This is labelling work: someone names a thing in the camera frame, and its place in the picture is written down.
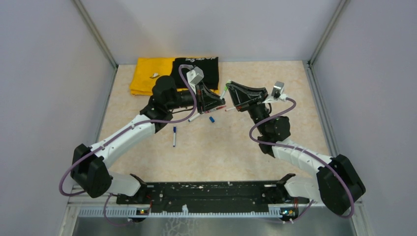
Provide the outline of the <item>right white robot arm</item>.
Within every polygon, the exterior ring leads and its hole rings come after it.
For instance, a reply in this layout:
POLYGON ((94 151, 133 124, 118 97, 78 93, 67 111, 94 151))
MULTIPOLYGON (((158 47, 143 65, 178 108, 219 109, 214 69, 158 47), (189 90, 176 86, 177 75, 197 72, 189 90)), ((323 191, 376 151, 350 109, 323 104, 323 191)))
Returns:
POLYGON ((254 122, 249 138, 264 154, 286 161, 310 175, 309 178, 287 175, 279 182, 277 197, 289 203, 296 197, 323 203, 341 218, 351 218, 355 202, 366 188, 348 157, 323 155, 290 139, 288 112, 297 103, 284 93, 284 84, 275 83, 271 93, 266 88, 251 88, 229 81, 226 83, 233 106, 248 112, 254 122))

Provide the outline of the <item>green black pen cap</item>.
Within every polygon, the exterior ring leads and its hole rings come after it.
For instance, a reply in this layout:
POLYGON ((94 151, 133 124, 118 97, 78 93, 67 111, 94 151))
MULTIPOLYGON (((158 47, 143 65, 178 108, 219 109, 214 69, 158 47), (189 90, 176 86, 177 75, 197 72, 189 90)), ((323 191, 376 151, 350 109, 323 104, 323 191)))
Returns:
POLYGON ((228 80, 225 84, 224 90, 227 91, 229 88, 229 84, 231 83, 231 80, 228 80))

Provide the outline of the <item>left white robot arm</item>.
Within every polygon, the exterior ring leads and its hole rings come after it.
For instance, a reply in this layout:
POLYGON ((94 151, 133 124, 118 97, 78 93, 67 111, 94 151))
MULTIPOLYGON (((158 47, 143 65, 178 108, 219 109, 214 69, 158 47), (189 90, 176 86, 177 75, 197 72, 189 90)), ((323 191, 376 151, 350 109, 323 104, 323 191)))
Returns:
POLYGON ((111 173, 115 161, 144 139, 172 123, 173 110, 191 107, 195 112, 225 105, 225 100, 202 82, 195 90, 178 91, 174 78, 161 76, 156 80, 148 104, 125 127, 96 144, 80 144, 74 150, 71 178, 91 198, 105 193, 122 194, 140 204, 148 196, 146 183, 134 174, 111 173))

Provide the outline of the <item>white blue-ended marker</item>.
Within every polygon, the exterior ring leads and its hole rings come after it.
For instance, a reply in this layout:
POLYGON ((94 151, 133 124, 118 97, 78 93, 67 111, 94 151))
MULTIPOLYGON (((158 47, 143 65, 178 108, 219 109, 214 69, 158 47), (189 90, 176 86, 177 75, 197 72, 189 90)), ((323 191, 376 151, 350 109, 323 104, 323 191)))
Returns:
POLYGON ((177 127, 173 127, 173 147, 177 145, 177 127))

